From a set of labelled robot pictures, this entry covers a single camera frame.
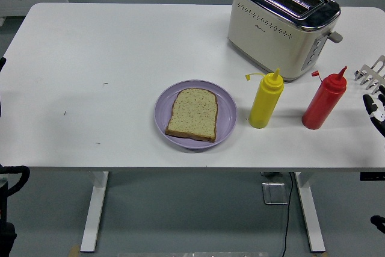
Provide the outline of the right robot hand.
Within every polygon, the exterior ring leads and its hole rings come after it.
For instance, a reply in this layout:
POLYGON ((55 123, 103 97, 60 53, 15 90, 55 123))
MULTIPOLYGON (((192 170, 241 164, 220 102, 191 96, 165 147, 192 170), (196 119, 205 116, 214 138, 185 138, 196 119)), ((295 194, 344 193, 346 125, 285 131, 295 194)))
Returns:
POLYGON ((368 95, 363 95, 363 103, 365 105, 365 109, 372 124, 376 127, 378 132, 384 137, 384 86, 379 86, 380 94, 378 95, 378 99, 382 104, 383 108, 379 108, 378 105, 374 102, 373 98, 368 95))

